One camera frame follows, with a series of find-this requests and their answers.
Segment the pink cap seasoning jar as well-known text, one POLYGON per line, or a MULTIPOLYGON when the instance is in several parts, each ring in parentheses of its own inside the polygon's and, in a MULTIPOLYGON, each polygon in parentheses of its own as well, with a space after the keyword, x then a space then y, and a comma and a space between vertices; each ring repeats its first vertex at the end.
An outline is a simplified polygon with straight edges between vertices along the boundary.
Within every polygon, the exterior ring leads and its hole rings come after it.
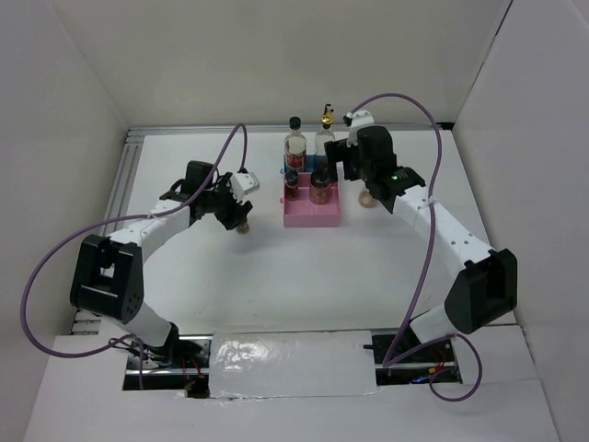
POLYGON ((359 193, 358 202, 363 208, 372 209, 377 205, 377 200, 368 192, 362 191, 359 193))

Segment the tall vinegar bottle red label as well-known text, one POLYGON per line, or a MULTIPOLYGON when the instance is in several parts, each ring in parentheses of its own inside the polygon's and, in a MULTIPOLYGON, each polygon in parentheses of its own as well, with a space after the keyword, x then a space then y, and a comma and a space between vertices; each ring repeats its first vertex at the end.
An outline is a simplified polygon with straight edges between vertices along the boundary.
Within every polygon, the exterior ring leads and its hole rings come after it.
POLYGON ((284 163, 287 171, 304 172, 306 168, 307 141, 301 126, 299 117, 293 116, 289 119, 290 132, 284 139, 284 163))

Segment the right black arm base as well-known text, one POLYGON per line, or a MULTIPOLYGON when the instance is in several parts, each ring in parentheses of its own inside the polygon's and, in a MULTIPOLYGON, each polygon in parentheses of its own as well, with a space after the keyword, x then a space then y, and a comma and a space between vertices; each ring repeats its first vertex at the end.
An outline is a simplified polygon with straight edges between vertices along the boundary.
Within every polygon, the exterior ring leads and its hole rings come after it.
POLYGON ((383 367, 387 350, 392 344, 394 331, 373 331, 363 349, 375 363, 377 386, 427 384, 431 376, 441 372, 434 383, 460 383, 461 375, 454 348, 449 340, 432 344, 388 368, 383 367))

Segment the small spice jar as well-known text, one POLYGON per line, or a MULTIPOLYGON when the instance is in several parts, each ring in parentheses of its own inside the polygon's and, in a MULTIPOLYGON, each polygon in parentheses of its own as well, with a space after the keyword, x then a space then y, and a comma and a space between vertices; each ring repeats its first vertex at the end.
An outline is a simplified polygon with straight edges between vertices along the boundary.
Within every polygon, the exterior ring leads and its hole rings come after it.
POLYGON ((295 201, 299 192, 299 173, 289 169, 284 174, 284 196, 288 201, 295 201))
POLYGON ((248 223, 248 222, 245 222, 245 223, 243 223, 243 224, 241 224, 241 225, 237 226, 237 227, 236 227, 236 232, 237 232, 239 235, 245 235, 245 234, 248 234, 248 232, 249 232, 249 223, 248 223))

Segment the gold spout oil bottle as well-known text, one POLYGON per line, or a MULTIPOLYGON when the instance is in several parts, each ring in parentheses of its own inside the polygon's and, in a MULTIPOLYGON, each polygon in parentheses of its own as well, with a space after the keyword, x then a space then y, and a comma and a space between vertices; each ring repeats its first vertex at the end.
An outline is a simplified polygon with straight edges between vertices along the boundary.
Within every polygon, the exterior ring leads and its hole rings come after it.
POLYGON ((315 155, 324 157, 326 155, 325 144, 335 140, 335 134, 332 130, 334 123, 332 105, 327 103, 324 106, 320 119, 319 130, 315 134, 315 155))

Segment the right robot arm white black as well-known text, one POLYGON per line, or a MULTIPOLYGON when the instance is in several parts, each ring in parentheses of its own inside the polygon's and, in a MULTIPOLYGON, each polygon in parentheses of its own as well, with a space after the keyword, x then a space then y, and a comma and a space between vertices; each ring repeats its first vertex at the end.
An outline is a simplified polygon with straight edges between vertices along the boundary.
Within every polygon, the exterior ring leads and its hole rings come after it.
POLYGON ((399 165, 385 127, 364 127, 354 141, 328 142, 326 153, 331 181, 337 181, 337 166, 342 164, 346 180, 361 180, 389 213, 427 240, 424 263, 429 265, 433 254, 439 253, 454 278, 441 305, 415 316, 417 302, 410 302, 384 356, 385 367, 401 361, 400 344, 408 359, 421 361, 432 352, 434 340, 469 335, 514 310, 518 271, 514 254, 508 249, 495 250, 476 238, 434 199, 431 181, 399 165))

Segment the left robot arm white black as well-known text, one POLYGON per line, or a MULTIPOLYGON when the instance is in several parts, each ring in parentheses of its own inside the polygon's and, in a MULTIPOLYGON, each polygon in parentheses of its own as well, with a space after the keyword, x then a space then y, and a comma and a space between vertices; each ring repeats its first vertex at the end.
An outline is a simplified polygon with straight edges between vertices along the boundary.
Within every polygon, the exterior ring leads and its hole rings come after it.
POLYGON ((81 243, 70 290, 72 306, 98 315, 138 338, 161 367, 199 346, 183 343, 179 329, 144 299, 144 264, 170 239, 212 214, 228 231, 247 226, 257 177, 240 169, 217 176, 211 163, 192 161, 184 178, 163 193, 143 218, 107 236, 81 243))

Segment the round black cap spice jar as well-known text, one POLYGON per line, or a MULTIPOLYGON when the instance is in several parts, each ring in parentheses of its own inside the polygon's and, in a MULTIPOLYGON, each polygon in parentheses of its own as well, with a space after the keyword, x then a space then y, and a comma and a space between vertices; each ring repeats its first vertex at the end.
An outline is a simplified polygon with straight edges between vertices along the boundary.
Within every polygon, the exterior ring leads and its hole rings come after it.
POLYGON ((326 204, 330 199, 330 178, 328 166, 319 164, 310 176, 309 200, 316 205, 326 204))

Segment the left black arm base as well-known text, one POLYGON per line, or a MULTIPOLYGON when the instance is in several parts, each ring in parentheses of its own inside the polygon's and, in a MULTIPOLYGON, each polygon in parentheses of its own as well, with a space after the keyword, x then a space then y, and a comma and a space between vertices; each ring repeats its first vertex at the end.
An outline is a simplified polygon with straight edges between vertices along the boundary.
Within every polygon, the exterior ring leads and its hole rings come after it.
POLYGON ((180 353, 168 358, 147 348, 140 354, 136 342, 127 344, 127 362, 122 383, 125 391, 176 391, 186 398, 210 397, 212 335, 180 337, 180 353))

